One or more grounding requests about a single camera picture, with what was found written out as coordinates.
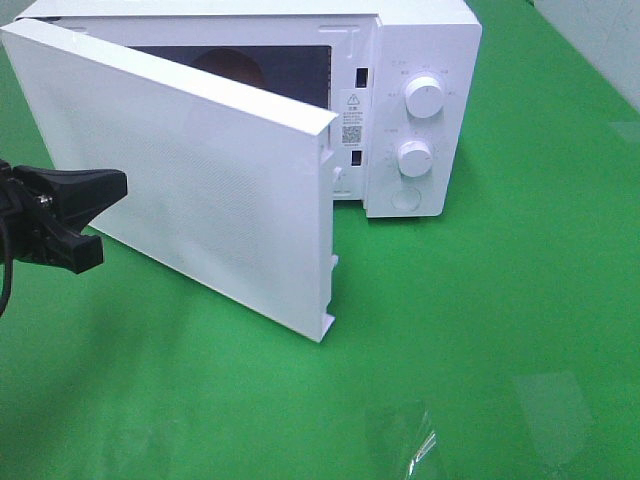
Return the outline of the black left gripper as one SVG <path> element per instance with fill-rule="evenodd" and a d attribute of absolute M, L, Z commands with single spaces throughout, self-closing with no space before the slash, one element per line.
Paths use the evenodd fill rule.
<path fill-rule="evenodd" d="M 104 262 L 102 239 L 83 235 L 95 217 L 128 193 L 117 169 L 51 170 L 1 161 L 1 262 L 8 259 L 81 274 Z M 56 222 L 42 224 L 24 204 L 31 198 Z"/>

